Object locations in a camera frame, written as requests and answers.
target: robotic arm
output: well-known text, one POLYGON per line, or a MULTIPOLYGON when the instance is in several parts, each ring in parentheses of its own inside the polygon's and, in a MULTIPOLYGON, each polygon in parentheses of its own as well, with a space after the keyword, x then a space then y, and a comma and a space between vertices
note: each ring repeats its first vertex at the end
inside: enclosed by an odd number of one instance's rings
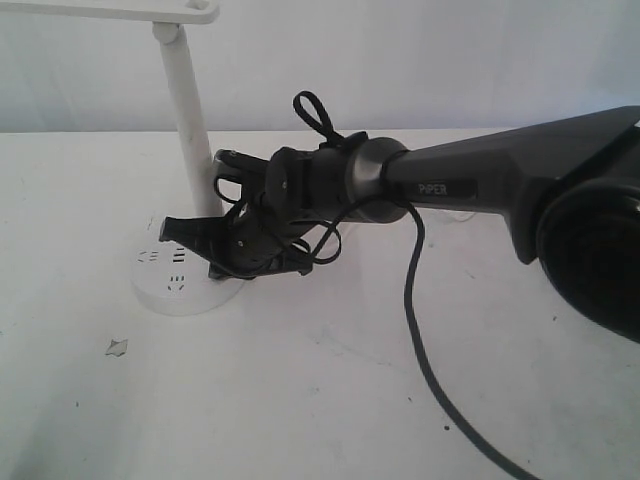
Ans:
POLYGON ((269 162, 218 151, 214 188, 238 183, 240 199, 221 218, 167 218, 161 240, 209 261, 213 279, 306 275, 337 257, 317 255, 340 221, 391 223, 407 203, 499 213, 523 263, 539 258, 574 308, 640 342, 640 107, 413 151, 365 132, 339 135, 310 92, 294 108, 326 142, 283 147, 269 162), (311 249, 302 237, 316 226, 327 233, 311 249))

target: white round base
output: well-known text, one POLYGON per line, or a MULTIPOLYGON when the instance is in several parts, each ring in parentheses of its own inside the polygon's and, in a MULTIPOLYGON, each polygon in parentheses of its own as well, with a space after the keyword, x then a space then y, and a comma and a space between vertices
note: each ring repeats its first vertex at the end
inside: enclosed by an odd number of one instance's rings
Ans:
POLYGON ((175 242, 151 242, 133 258, 132 283, 140 302, 163 315, 203 313, 231 299, 243 280, 215 281, 209 264, 175 242))

